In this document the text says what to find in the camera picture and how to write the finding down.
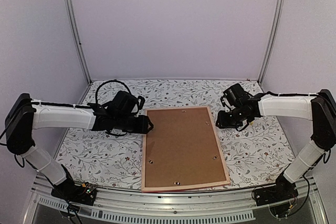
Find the pink wooden photo frame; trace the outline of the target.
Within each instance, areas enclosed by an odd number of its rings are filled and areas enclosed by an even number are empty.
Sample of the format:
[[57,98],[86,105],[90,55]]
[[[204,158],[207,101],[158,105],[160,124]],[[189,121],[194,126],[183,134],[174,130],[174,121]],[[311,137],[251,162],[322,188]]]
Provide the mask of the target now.
[[141,190],[183,191],[230,184],[207,106],[147,109],[154,124],[143,138]]

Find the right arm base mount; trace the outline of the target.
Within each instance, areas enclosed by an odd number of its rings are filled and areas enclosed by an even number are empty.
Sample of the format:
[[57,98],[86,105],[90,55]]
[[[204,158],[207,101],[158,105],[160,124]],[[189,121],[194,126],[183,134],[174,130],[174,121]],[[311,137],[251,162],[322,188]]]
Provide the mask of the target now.
[[296,184],[286,179],[283,173],[276,178],[275,185],[255,188],[251,193],[251,197],[257,206],[294,199],[298,195]]

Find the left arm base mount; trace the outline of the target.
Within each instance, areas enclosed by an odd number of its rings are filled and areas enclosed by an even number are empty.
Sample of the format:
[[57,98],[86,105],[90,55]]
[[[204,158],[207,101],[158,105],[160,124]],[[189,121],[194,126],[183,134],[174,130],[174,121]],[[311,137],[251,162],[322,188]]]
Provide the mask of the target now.
[[93,206],[97,195],[96,187],[97,185],[89,182],[77,185],[72,176],[66,172],[66,180],[59,185],[53,185],[51,195],[69,202]]

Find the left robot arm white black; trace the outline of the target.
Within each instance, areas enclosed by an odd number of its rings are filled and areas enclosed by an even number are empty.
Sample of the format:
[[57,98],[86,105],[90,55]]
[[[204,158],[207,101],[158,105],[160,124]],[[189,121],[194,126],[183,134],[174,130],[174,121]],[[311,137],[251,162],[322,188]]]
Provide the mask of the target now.
[[97,100],[86,105],[52,103],[34,100],[28,93],[19,95],[5,119],[5,146],[45,175],[67,200],[78,195],[65,168],[49,152],[56,134],[64,129],[82,129],[112,134],[113,130],[126,134],[148,134],[154,125],[139,112],[143,97],[119,91],[104,104]]

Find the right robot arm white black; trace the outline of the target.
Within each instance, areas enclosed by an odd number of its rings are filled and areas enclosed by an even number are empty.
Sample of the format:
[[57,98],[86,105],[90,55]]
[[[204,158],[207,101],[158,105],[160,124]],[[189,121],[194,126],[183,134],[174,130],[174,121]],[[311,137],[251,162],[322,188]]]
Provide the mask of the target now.
[[335,146],[335,98],[328,89],[313,93],[273,93],[252,95],[240,84],[227,88],[220,98],[226,110],[217,114],[219,129],[243,131],[255,119],[275,116],[295,148],[294,160],[276,179],[271,196],[276,201],[291,194],[292,186],[314,169]]

